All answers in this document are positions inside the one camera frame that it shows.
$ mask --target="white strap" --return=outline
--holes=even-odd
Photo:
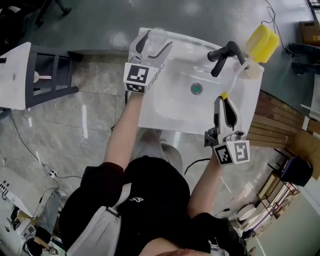
[[[116,202],[116,204],[112,207],[112,209],[117,210],[117,207],[127,200],[127,198],[130,195],[130,191],[131,191],[131,183],[123,185],[120,198],[118,202]]]

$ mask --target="yellow sponge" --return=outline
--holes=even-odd
[[[279,36],[261,24],[246,42],[246,52],[256,63],[266,63],[279,46]]]

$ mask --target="white sink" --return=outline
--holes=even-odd
[[[140,28],[139,33],[146,30],[148,28]],[[214,127],[214,102],[231,86],[234,66],[239,60],[228,58],[219,76],[213,77],[210,72],[216,62],[210,62],[207,54],[220,46],[182,34],[167,34],[173,48],[158,79],[144,96],[139,127],[205,134]],[[260,70],[258,79],[238,79],[230,94],[246,133],[257,105],[264,68]],[[199,95],[191,91],[194,83],[202,86]]]

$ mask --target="gray floor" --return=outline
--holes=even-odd
[[[80,92],[13,112],[23,141],[58,176],[81,176],[86,166],[102,163],[111,127],[125,105],[121,75],[125,61],[126,57],[111,55],[86,57],[73,75],[73,85],[79,86]],[[211,149],[203,146],[202,135],[165,130],[161,138],[179,150],[184,169],[193,161],[211,155]],[[271,173],[267,163],[275,163],[276,157],[272,148],[252,146],[251,162],[225,167],[212,213],[225,208],[237,211],[246,203],[254,203]],[[3,168],[9,168],[44,192],[56,184],[42,172],[38,159],[23,146],[11,118],[2,120],[0,173]],[[205,166],[205,162],[196,163],[186,174],[191,191]],[[57,181],[69,195],[80,184],[76,177],[57,178]]]
[[[312,20],[306,0],[269,0],[276,12],[283,44],[301,42],[299,22]],[[261,21],[270,21],[265,0],[63,0],[72,12],[61,17],[52,4],[39,29],[35,13],[22,42],[65,50],[124,50],[139,28],[167,31],[225,46],[242,48]],[[294,61],[279,47],[265,67],[261,88],[304,112],[300,104],[312,100],[314,76],[297,76]]]

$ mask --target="black cable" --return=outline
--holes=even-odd
[[[54,172],[54,171],[50,168],[49,165],[47,165],[47,164],[44,163],[43,166],[48,166],[50,172],[51,172],[51,173]],[[80,176],[76,176],[76,175],[71,175],[71,176],[67,176],[67,177],[59,177],[58,175],[54,174],[54,176],[56,176],[56,177],[59,178],[59,179],[66,179],[66,178],[71,178],[71,177],[77,177],[77,178],[79,178],[79,179],[82,179]]]
[[[12,120],[12,122],[13,122],[13,125],[14,125],[14,127],[15,127],[15,129],[16,129],[16,132],[18,133],[18,136],[19,136],[21,142],[23,143],[23,145],[25,146],[25,148],[31,153],[31,155],[33,155],[34,158],[39,161],[39,159],[34,155],[34,153],[31,152],[31,150],[27,147],[27,145],[26,145],[26,144],[24,143],[24,141],[22,140],[22,138],[21,138],[21,136],[20,136],[20,133],[19,133],[19,131],[18,131],[18,128],[17,128],[17,126],[16,126],[16,123],[15,123],[14,119],[12,118],[12,115],[10,115],[10,117],[11,117],[11,120]]]
[[[76,175],[67,176],[67,177],[59,177],[59,176],[56,175],[56,177],[59,178],[59,179],[66,179],[66,178],[76,177],[76,178],[79,178],[79,179],[82,180],[82,178],[80,176],[76,176]]]
[[[35,219],[35,214],[36,214],[36,212],[37,212],[37,210],[38,210],[38,208],[39,208],[39,206],[40,206],[40,204],[41,204],[41,202],[42,202],[42,199],[43,199],[44,196],[45,196],[45,193],[46,193],[48,190],[60,190],[60,191],[63,191],[63,192],[65,192],[65,193],[67,194],[66,191],[64,191],[63,189],[61,189],[61,188],[59,188],[59,187],[51,187],[51,188],[46,189],[46,190],[43,192],[42,196],[40,197],[38,206],[36,207],[36,209],[35,209],[35,211],[34,211],[34,214],[32,215],[32,219]]]
[[[129,92],[126,90],[124,93],[124,105],[127,105],[127,103],[128,103],[128,94],[129,94]]]
[[[5,190],[2,192],[2,199],[4,200],[4,201],[6,201],[7,199],[6,198],[4,198],[4,194],[5,194]]]
[[[33,157],[39,161],[39,159],[38,159],[38,158],[35,156],[35,154],[27,147],[27,145],[24,143],[23,139],[21,138],[20,133],[19,133],[19,131],[18,131],[18,128],[17,128],[17,126],[16,126],[16,123],[15,123],[12,115],[10,115],[10,117],[11,117],[11,120],[12,120],[12,122],[13,122],[13,125],[14,125],[14,127],[15,127],[15,129],[16,129],[16,132],[17,132],[17,134],[18,134],[21,142],[23,143],[23,145],[25,146],[25,148],[33,155]],[[49,165],[45,164],[45,163],[42,163],[42,162],[40,162],[40,164],[42,165],[42,171],[43,171],[47,176],[51,177],[50,172],[53,173],[53,170],[51,169],[51,167],[50,167]],[[55,175],[55,176],[56,176],[57,178],[59,178],[59,179],[66,179],[66,178],[71,178],[71,177],[77,177],[77,178],[82,179],[80,176],[76,176],[76,175],[67,176],[67,177],[59,177],[59,176],[57,176],[57,175]],[[56,184],[57,184],[57,186],[58,186],[57,189],[59,189],[59,188],[60,188],[59,183],[58,183],[54,178],[53,178],[53,180],[56,182]]]
[[[238,227],[238,221],[237,221],[236,218],[235,218],[234,211],[231,210],[231,209],[230,209],[230,211],[232,212],[232,216],[233,216],[233,219],[234,219],[234,221],[235,221],[236,228],[238,229],[238,233],[239,233],[239,235],[240,235],[240,231],[239,231],[239,227]]]
[[[281,33],[280,33],[280,30],[278,28],[278,25],[277,25],[277,22],[276,22],[276,12],[274,10],[274,8],[272,7],[271,3],[268,1],[268,0],[265,0],[269,6],[266,7],[266,10],[271,18],[271,21],[267,21],[267,20],[263,20],[261,21],[261,24],[263,23],[267,23],[267,24],[272,24],[273,25],[273,30],[274,30],[274,33],[278,33],[279,35],[279,38],[280,38],[280,42],[281,42],[281,45],[282,45],[282,48],[285,50],[285,52],[290,55],[291,57],[299,57],[299,56],[302,56],[304,54],[300,54],[300,55],[295,55],[292,51],[290,51],[288,48],[286,48],[284,46],[284,43],[283,43],[283,40],[282,40],[282,37],[281,37]]]
[[[230,208],[226,208],[226,209],[224,209],[224,210],[221,210],[221,211],[219,211],[216,215],[214,215],[213,217],[216,217],[218,214],[220,214],[220,213],[222,213],[222,212],[229,212],[229,211],[231,211],[231,209]]]
[[[185,172],[184,172],[184,175],[186,175],[188,169],[193,166],[194,164],[198,163],[198,162],[202,162],[202,161],[209,161],[210,158],[203,158],[203,159],[198,159],[197,161],[194,161],[192,164],[190,164],[186,169],[185,169]]]

